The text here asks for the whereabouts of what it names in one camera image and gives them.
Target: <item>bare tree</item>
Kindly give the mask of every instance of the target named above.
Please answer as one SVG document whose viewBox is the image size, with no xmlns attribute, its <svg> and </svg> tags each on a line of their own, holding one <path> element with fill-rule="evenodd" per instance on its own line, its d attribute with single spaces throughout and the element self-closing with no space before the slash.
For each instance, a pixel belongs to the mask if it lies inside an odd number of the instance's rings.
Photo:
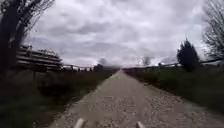
<svg viewBox="0 0 224 128">
<path fill-rule="evenodd" d="M 16 62 L 16 52 L 27 32 L 54 0 L 5 0 L 1 3 L 0 71 Z"/>
<path fill-rule="evenodd" d="M 204 6 L 207 27 L 204 42 L 209 46 L 212 58 L 224 57 L 224 0 L 207 0 Z"/>
<path fill-rule="evenodd" d="M 143 64 L 143 66 L 148 66 L 148 65 L 150 65 L 150 57 L 148 57 L 148 56 L 144 56 L 143 57 L 143 60 L 142 60 L 142 64 Z"/>
</svg>

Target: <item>gravel path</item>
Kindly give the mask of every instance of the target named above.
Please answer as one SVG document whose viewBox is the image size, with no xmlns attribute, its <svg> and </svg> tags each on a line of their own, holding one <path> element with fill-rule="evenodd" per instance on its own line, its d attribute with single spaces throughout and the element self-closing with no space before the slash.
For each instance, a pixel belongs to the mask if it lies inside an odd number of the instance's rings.
<svg viewBox="0 0 224 128">
<path fill-rule="evenodd" d="M 78 118 L 85 128 L 224 128 L 224 117 L 165 91 L 144 86 L 122 71 L 73 104 L 50 128 L 72 128 Z"/>
</svg>

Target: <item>tree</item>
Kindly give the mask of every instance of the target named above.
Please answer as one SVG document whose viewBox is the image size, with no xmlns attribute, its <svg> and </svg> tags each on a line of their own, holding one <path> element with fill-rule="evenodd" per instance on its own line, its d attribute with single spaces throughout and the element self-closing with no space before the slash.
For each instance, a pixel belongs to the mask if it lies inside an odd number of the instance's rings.
<svg viewBox="0 0 224 128">
<path fill-rule="evenodd" d="M 53 2 L 54 0 L 4 0 L 1 3 L 0 72 L 16 62 L 16 52 L 27 32 Z"/>
<path fill-rule="evenodd" d="M 150 58 L 148 56 L 144 56 L 142 60 L 143 66 L 148 66 L 150 64 Z"/>
<path fill-rule="evenodd" d="M 217 59 L 224 57 L 224 0 L 207 0 L 204 6 L 207 27 L 204 42 L 208 45 L 209 56 Z"/>
<path fill-rule="evenodd" d="M 193 71 L 199 64 L 199 57 L 194 46 L 186 39 L 177 52 L 177 60 L 183 69 Z"/>
</svg>

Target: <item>grassy verge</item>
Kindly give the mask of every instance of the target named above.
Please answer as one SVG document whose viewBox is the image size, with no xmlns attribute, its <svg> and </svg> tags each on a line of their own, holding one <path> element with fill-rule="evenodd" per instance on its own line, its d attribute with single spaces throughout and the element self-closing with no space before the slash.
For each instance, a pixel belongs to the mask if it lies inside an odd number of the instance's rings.
<svg viewBox="0 0 224 128">
<path fill-rule="evenodd" d="M 224 72 L 216 66 L 200 67 L 188 73 L 180 67 L 128 69 L 140 81 L 224 114 Z"/>
<path fill-rule="evenodd" d="M 78 101 L 115 70 L 77 73 L 9 71 L 0 81 L 0 127 L 48 126 L 70 101 Z"/>
</svg>

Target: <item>dirt road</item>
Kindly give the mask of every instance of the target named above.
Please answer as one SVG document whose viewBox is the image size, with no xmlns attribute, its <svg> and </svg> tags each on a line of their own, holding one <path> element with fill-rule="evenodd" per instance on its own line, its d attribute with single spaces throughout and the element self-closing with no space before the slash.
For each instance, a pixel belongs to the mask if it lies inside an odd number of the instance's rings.
<svg viewBox="0 0 224 128">
<path fill-rule="evenodd" d="M 224 128 L 224 117 L 165 91 L 144 86 L 122 71 L 75 103 L 50 128 L 72 128 L 78 118 L 85 128 Z"/>
</svg>

